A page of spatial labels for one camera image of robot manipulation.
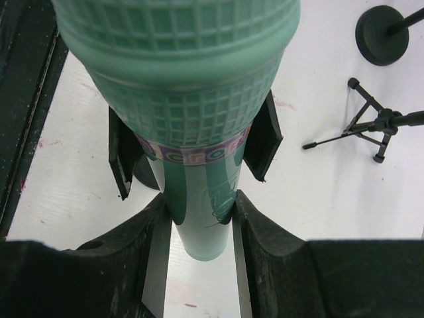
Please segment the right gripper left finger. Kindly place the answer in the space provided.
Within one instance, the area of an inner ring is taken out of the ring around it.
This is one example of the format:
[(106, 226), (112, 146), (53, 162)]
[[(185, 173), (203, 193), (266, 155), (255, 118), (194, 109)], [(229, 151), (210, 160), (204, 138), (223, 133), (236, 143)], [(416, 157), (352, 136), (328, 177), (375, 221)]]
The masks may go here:
[(75, 250), (1, 243), (2, 317), (162, 317), (172, 221), (162, 195)]

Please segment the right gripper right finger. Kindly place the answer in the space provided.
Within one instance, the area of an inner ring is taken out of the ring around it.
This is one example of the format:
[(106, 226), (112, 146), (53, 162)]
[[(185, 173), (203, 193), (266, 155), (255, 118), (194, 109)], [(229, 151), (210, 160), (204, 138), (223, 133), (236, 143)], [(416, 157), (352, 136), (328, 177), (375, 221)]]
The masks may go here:
[(238, 191), (233, 240), (243, 317), (422, 317), (422, 240), (302, 240)]

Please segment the black tripod shock-mount stand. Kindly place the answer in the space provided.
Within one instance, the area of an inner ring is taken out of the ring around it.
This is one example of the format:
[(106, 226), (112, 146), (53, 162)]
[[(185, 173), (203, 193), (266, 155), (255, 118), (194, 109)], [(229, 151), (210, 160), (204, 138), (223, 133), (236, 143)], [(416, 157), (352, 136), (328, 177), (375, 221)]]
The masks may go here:
[[(350, 78), (347, 82), (350, 89), (355, 90), (364, 100), (365, 104), (359, 112), (352, 118), (352, 121), (346, 126), (340, 136), (323, 140), (321, 142), (310, 142), (302, 146), (303, 150), (315, 148), (321, 144), (336, 141), (349, 136), (357, 136), (378, 145), (379, 149), (374, 155), (373, 160), (382, 164), (385, 160), (385, 153), (390, 140), (398, 133), (399, 127), (423, 126), (423, 111), (408, 113), (402, 115), (399, 111), (385, 108), (380, 105), (361, 85), (356, 78)], [(360, 118), (369, 108), (377, 112), (377, 117), (373, 121), (359, 123)]]

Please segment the teal microphone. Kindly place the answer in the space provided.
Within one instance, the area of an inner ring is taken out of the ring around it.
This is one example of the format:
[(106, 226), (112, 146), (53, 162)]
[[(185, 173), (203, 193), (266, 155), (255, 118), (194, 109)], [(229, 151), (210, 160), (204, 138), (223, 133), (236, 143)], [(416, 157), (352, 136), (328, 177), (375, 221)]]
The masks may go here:
[(225, 249), (252, 122), (299, 1), (54, 1), (72, 54), (146, 152), (185, 251)]

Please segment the black round-base clip stand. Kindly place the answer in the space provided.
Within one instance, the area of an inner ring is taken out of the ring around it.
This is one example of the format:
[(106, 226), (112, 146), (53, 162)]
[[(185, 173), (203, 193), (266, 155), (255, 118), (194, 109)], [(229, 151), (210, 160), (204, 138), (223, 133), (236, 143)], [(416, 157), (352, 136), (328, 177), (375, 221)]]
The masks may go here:
[(404, 17), (398, 10), (379, 5), (364, 12), (355, 28), (356, 45), (375, 66), (397, 62), (409, 46), (409, 27), (423, 20), (423, 9)]

